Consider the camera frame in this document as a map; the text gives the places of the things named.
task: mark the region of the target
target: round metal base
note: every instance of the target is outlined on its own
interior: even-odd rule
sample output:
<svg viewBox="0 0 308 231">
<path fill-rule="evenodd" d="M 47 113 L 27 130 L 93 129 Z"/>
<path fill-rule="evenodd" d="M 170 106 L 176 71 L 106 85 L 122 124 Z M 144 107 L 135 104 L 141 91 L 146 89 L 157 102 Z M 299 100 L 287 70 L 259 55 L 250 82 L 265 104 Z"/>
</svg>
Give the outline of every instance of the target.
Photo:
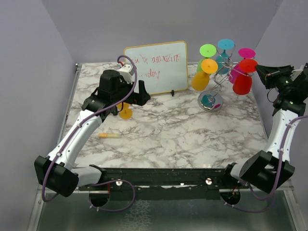
<svg viewBox="0 0 308 231">
<path fill-rule="evenodd" d="M 216 112 L 221 109 L 223 98 L 214 90 L 205 90 L 199 95 L 198 104 L 206 112 Z"/>
</svg>

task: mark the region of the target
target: white marble surface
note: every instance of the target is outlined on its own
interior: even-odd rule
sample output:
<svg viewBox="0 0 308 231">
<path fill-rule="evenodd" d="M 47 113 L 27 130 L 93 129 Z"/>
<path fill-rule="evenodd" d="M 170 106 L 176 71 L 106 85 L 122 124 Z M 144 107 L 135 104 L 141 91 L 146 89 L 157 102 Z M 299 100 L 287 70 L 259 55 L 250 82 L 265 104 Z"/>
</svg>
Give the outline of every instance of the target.
<svg viewBox="0 0 308 231">
<path fill-rule="evenodd" d="M 83 101 L 99 85 L 105 69 L 116 63 L 84 64 L 77 83 L 66 132 L 75 122 Z M 189 65 L 190 79 L 196 65 Z M 197 103 L 200 92 L 186 91 L 152 96 L 143 107 L 132 106 L 133 116 L 123 120 L 109 115 L 81 150 L 76 166 L 191 168 L 225 167 L 241 163 L 266 142 L 253 94 L 238 96 L 229 82 L 221 95 L 223 108 L 204 112 Z M 121 139 L 100 139 L 102 132 L 121 133 Z"/>
</svg>

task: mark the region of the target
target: whiteboard with yellow frame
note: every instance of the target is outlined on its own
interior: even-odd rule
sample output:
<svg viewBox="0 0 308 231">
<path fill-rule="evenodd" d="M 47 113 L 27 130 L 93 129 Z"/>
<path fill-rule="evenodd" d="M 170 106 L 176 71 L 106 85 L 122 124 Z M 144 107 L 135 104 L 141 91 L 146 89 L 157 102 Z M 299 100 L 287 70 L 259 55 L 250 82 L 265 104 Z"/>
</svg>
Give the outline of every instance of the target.
<svg viewBox="0 0 308 231">
<path fill-rule="evenodd" d="M 143 80 L 151 95 L 188 88 L 187 45 L 184 41 L 127 47 L 124 54 L 137 67 L 138 80 Z"/>
</svg>

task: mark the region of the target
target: wall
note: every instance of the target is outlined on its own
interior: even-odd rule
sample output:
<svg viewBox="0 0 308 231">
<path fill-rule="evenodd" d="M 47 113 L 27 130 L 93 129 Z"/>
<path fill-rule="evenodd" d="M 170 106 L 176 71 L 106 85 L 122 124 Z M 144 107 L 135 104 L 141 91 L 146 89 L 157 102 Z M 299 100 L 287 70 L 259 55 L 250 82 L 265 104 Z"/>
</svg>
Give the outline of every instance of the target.
<svg viewBox="0 0 308 231">
<path fill-rule="evenodd" d="M 60 132 L 75 66 L 40 0 L 1 1 L 0 230 L 26 230 L 34 160 Z"/>
<path fill-rule="evenodd" d="M 298 69 L 302 64 L 308 62 L 308 1 L 306 0 L 284 0 L 264 33 L 256 48 L 256 60 L 261 65 L 283 66 L 293 65 Z M 254 94 L 257 100 L 261 116 L 267 133 L 272 126 L 272 104 L 267 101 L 265 90 L 259 77 L 254 76 Z M 298 198 L 303 217 L 308 226 L 308 121 L 303 120 L 296 129 L 290 150 L 290 163 L 296 167 L 292 182 L 295 186 L 295 195 Z"/>
<path fill-rule="evenodd" d="M 199 48 L 230 38 L 255 48 L 282 0 L 42 0 L 78 63 L 114 61 L 125 47 L 185 40 Z"/>
</svg>

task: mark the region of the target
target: gray floor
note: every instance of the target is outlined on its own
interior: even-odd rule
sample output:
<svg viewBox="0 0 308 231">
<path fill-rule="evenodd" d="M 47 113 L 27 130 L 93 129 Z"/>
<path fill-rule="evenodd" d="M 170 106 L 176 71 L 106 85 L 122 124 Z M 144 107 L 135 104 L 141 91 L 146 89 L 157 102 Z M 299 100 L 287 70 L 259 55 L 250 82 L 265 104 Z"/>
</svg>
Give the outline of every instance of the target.
<svg viewBox="0 0 308 231">
<path fill-rule="evenodd" d="M 239 205 L 260 210 L 267 204 L 242 192 Z M 283 191 L 276 192 L 274 206 L 262 214 L 243 213 L 210 200 L 136 201 L 117 213 L 97 212 L 89 206 L 87 193 L 59 196 L 45 203 L 38 231 L 295 231 Z"/>
</svg>

